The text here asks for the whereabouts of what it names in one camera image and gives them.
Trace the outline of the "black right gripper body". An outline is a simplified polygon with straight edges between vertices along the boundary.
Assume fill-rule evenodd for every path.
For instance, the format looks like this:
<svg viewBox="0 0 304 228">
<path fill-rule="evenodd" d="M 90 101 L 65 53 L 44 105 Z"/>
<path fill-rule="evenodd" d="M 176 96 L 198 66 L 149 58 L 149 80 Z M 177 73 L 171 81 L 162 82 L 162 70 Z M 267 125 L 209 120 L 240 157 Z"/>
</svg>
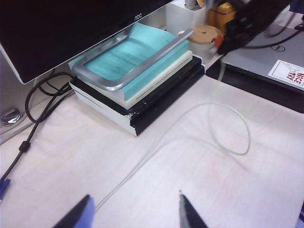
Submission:
<svg viewBox="0 0 304 228">
<path fill-rule="evenodd" d="M 254 37 L 264 31 L 270 23 L 270 14 L 266 10 L 238 12 L 234 18 L 225 24 L 224 39 L 235 40 L 241 36 Z"/>
</svg>

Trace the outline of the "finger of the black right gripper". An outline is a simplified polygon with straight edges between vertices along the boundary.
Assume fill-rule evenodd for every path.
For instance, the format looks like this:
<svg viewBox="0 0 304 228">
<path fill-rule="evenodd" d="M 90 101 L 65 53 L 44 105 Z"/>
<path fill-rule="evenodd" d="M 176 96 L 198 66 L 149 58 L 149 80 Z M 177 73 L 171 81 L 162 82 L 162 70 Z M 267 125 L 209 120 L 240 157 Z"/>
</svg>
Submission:
<svg viewBox="0 0 304 228">
<path fill-rule="evenodd" d="M 248 34 L 228 35 L 220 34 L 217 36 L 217 53 L 219 55 L 227 54 L 233 50 L 247 45 L 252 40 Z"/>
</svg>

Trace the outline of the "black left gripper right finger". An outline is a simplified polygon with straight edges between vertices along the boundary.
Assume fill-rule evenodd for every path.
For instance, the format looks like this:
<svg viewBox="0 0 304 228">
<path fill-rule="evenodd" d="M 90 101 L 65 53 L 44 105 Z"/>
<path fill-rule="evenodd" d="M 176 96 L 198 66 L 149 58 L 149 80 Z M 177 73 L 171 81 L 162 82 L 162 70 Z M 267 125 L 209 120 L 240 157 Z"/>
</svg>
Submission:
<svg viewBox="0 0 304 228">
<path fill-rule="evenodd" d="M 180 194 L 179 216 L 180 228 L 208 228 L 184 194 Z"/>
</svg>

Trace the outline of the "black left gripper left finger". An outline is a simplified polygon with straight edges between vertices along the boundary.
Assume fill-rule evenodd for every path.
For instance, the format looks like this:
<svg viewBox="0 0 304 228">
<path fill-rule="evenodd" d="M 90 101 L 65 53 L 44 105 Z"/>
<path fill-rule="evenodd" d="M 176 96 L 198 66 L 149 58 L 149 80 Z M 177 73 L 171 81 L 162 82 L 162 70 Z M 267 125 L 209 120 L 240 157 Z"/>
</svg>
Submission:
<svg viewBox="0 0 304 228">
<path fill-rule="evenodd" d="M 84 196 L 54 228 L 90 228 L 95 213 L 94 200 L 90 195 Z"/>
</svg>

